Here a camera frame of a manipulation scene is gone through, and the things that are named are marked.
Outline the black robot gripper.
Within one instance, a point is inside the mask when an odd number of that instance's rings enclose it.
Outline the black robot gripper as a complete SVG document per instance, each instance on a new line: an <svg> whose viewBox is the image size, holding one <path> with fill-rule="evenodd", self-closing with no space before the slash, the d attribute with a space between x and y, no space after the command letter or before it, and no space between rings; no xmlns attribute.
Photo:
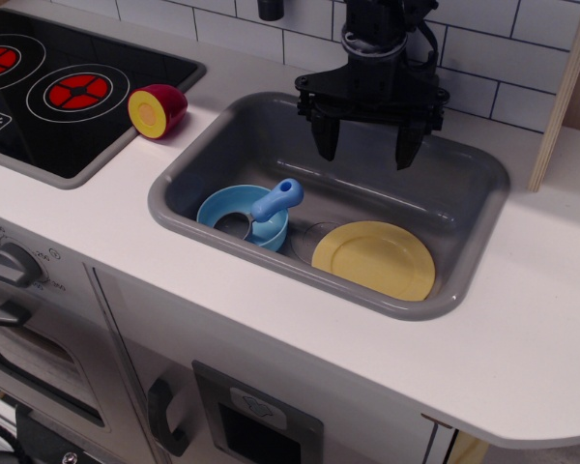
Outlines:
<svg viewBox="0 0 580 464"><path fill-rule="evenodd" d="M424 131L438 131L450 99L436 74L438 54L424 63L405 54L391 62L349 59L338 69L306 74L295 80L299 114L311 118L319 155L333 161L339 120L400 126L396 139L398 170L410 167L421 147Z"/></svg>

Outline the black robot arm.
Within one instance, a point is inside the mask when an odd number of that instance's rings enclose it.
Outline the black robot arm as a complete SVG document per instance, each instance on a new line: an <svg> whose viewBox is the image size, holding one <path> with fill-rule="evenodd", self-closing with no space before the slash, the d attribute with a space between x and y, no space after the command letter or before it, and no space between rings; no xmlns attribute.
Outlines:
<svg viewBox="0 0 580 464"><path fill-rule="evenodd" d="M409 167L422 140L441 129L450 94L436 74L438 42L425 22L435 1L349 1L341 68L298 77L299 115L319 155L333 160L343 121L397 128L395 162Z"/></svg>

